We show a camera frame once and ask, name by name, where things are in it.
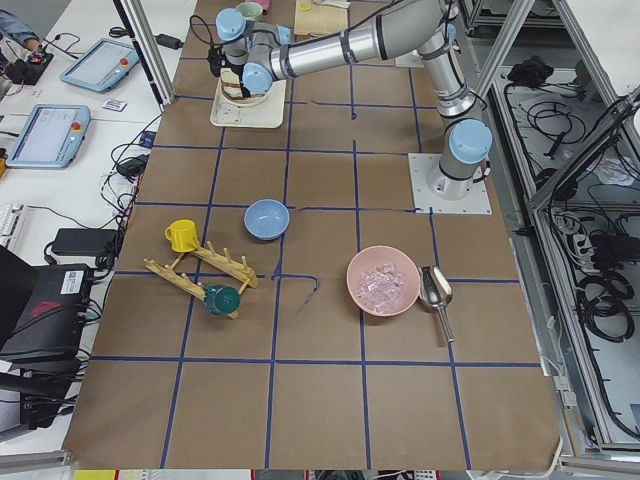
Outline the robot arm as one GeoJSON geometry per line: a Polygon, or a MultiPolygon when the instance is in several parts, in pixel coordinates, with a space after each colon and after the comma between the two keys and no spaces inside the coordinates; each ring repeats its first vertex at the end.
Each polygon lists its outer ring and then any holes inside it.
{"type": "Polygon", "coordinates": [[[444,126],[436,177],[451,184],[473,183],[492,133],[480,119],[480,96],[469,87],[454,52],[456,16],[453,1],[392,1],[338,32],[296,41],[285,26],[249,21],[238,9],[225,8],[215,19],[209,68],[214,76],[223,69],[234,72],[248,97],[269,93],[278,81],[342,66],[389,66],[416,53],[444,126]]]}

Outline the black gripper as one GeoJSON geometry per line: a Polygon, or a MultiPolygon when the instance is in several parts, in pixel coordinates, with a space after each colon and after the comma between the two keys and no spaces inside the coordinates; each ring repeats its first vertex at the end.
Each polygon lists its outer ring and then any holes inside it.
{"type": "MultiPolygon", "coordinates": [[[[231,70],[236,75],[242,75],[245,65],[245,55],[233,55],[231,52],[221,51],[220,67],[231,70]]],[[[240,81],[241,92],[244,98],[250,98],[251,92],[243,81],[240,81]]]]}

